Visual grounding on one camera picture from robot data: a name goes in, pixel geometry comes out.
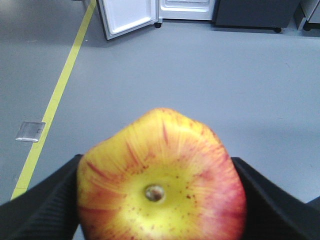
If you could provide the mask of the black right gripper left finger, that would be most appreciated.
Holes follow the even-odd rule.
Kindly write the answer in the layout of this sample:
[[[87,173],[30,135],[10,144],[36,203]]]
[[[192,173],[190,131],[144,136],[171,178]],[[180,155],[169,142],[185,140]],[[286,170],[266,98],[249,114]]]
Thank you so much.
[[[71,240],[79,225],[75,155],[49,177],[0,207],[2,240]]]

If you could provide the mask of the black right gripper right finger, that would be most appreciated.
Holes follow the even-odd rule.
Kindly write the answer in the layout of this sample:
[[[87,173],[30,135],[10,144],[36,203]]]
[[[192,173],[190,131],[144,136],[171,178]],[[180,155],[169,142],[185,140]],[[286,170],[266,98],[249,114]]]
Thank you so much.
[[[232,162],[247,200],[243,240],[318,240],[320,199],[304,203],[293,197],[239,157]]]

